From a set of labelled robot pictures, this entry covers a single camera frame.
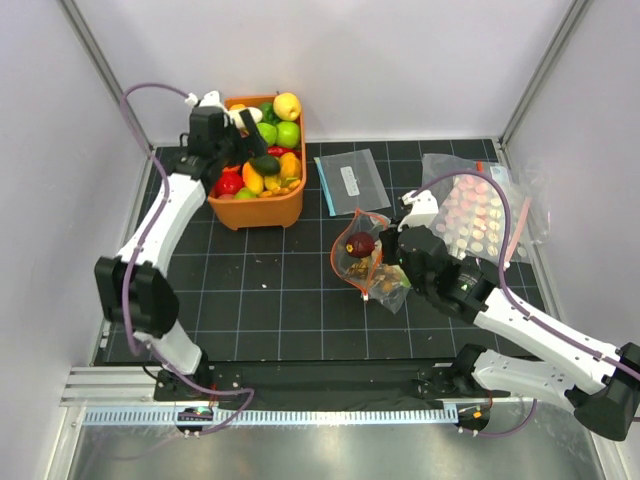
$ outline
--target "clear plastic bag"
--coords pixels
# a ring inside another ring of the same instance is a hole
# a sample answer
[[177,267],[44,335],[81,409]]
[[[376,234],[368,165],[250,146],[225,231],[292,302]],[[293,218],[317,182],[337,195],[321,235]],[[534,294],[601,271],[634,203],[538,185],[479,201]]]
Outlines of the clear plastic bag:
[[[510,172],[496,163],[475,162],[452,155],[427,154],[422,157],[423,184],[453,170],[485,172],[498,182],[509,201],[512,218],[506,260],[530,262],[525,247],[529,242],[525,226],[530,199],[521,194]],[[479,177],[458,175],[439,182],[430,190],[440,207],[430,229],[445,241],[449,253],[458,258],[469,254],[496,263],[504,236],[505,215],[495,189]]]
[[332,217],[391,206],[369,149],[314,160]]
[[397,313],[411,284],[399,266],[382,263],[378,235],[389,223],[384,215],[357,209],[333,244],[331,266],[338,277],[362,292],[365,301],[373,298]]

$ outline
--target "red pepper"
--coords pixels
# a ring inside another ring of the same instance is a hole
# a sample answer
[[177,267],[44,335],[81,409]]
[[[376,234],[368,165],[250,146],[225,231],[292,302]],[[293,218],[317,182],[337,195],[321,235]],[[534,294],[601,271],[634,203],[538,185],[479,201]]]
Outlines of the red pepper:
[[213,187],[213,193],[216,198],[225,194],[235,195],[242,187],[244,187],[244,182],[240,175],[236,172],[223,172]]
[[284,147],[269,147],[267,148],[267,153],[269,155],[273,155],[274,157],[281,157],[285,153],[293,152],[296,157],[300,158],[301,152],[300,150],[294,150],[293,148],[284,148]]

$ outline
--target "orange bin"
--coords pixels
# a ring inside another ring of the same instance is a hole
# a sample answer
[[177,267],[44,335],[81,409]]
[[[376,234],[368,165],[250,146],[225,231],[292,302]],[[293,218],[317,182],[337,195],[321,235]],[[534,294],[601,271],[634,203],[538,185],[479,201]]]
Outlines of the orange bin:
[[[247,107],[259,107],[264,102],[273,102],[275,95],[255,97],[234,97],[225,100],[229,108],[236,103]],[[248,198],[243,200],[219,200],[209,193],[209,204],[220,222],[231,230],[245,227],[271,227],[282,225],[290,227],[298,220],[302,212],[302,192],[307,183],[307,152],[304,143],[304,112],[300,114],[296,123],[300,125],[300,162],[302,176],[300,185],[293,192],[281,197]]]

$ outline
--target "green pepper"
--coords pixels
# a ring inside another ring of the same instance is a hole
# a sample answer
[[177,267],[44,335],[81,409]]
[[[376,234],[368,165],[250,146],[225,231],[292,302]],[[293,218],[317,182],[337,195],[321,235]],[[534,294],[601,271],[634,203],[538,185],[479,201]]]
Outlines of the green pepper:
[[260,111],[262,111],[262,122],[264,123],[277,125],[282,121],[280,117],[276,115],[276,112],[273,111],[273,103],[271,102],[264,102],[260,105]]

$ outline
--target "bag with orange edge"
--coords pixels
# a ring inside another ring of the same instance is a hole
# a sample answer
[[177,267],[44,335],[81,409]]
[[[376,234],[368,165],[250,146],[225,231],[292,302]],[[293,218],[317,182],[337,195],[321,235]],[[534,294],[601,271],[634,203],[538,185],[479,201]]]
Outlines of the bag with orange edge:
[[397,265],[386,265],[382,258],[380,232],[391,222],[384,215],[356,210],[353,220],[331,249],[331,267],[336,275],[370,298],[397,313],[411,284]]

